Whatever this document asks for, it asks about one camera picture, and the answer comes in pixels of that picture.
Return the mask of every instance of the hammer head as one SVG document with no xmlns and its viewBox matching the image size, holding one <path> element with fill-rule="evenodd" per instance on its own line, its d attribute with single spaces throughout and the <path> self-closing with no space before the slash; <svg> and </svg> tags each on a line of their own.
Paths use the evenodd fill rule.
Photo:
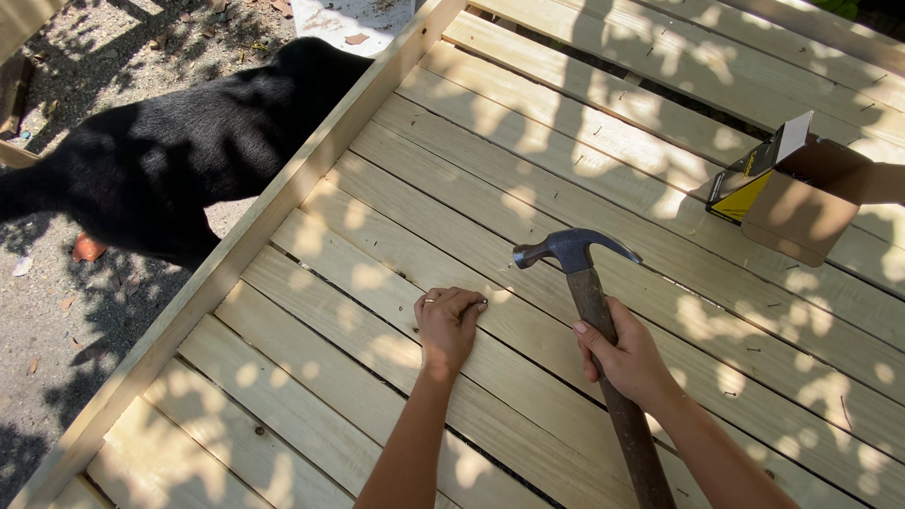
<svg viewBox="0 0 905 509">
<path fill-rule="evenodd" d="M 636 264 L 641 262 L 641 256 L 625 247 L 623 243 L 587 228 L 570 228 L 554 232 L 547 235 L 540 244 L 517 245 L 512 249 L 512 258 L 519 269 L 527 269 L 537 260 L 553 256 L 559 260 L 563 272 L 571 274 L 594 266 L 589 249 L 591 244 L 605 245 Z"/>
</svg>

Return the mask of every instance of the claw hammer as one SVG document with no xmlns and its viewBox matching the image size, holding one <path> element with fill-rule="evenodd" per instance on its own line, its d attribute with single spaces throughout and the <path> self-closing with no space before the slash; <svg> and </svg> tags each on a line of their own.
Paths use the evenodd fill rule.
<svg viewBox="0 0 905 509">
<path fill-rule="evenodd" d="M 600 277 L 591 259 L 590 245 L 604 245 L 635 263 L 641 258 L 621 242 L 586 228 L 571 228 L 547 235 L 540 244 L 517 245 L 512 258 L 519 269 L 531 267 L 537 260 L 553 256 L 566 273 L 569 291 L 578 308 L 578 315 L 595 327 L 610 344 L 618 342 L 609 308 L 606 307 Z M 606 408 L 613 420 L 619 445 L 622 447 L 634 493 L 641 509 L 675 509 L 666 474 L 657 456 L 651 429 L 644 412 L 623 396 L 606 378 L 600 360 L 592 353 L 591 360 L 600 373 L 600 388 L 604 392 Z"/>
</svg>

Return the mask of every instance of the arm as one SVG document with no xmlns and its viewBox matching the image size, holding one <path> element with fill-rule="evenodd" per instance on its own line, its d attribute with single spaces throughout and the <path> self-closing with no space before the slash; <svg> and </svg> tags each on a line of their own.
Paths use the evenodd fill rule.
<svg viewBox="0 0 905 509">
<path fill-rule="evenodd" d="M 585 322 L 573 325 L 587 378 L 599 374 L 593 352 L 619 392 L 657 419 L 713 509 L 798 506 L 746 455 L 672 378 L 650 331 L 614 297 L 606 302 L 619 341 L 615 346 Z"/>
<path fill-rule="evenodd" d="M 483 295 L 455 287 L 433 288 L 414 304 L 424 345 L 421 372 L 355 509 L 433 507 L 446 408 L 485 309 Z"/>
</svg>

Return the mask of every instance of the black dog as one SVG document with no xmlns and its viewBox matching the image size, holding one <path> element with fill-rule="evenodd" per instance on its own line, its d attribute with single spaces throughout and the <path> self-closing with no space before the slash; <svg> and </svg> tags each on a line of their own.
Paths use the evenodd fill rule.
<svg viewBox="0 0 905 509">
<path fill-rule="evenodd" d="M 204 207 L 260 195 L 373 62 L 315 38 L 271 64 L 98 113 L 0 177 L 0 221 L 40 211 L 195 270 L 220 239 Z"/>
</svg>

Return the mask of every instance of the orange object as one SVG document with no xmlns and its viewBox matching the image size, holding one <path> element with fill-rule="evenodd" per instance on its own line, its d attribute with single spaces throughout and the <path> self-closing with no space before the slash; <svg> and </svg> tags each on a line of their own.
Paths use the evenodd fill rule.
<svg viewBox="0 0 905 509">
<path fill-rule="evenodd" d="M 82 260 L 93 262 L 98 259 L 98 256 L 103 255 L 104 251 L 107 251 L 105 244 L 95 242 L 85 235 L 85 232 L 81 232 L 79 236 L 75 237 L 75 247 L 72 248 L 72 260 L 75 262 Z"/>
</svg>

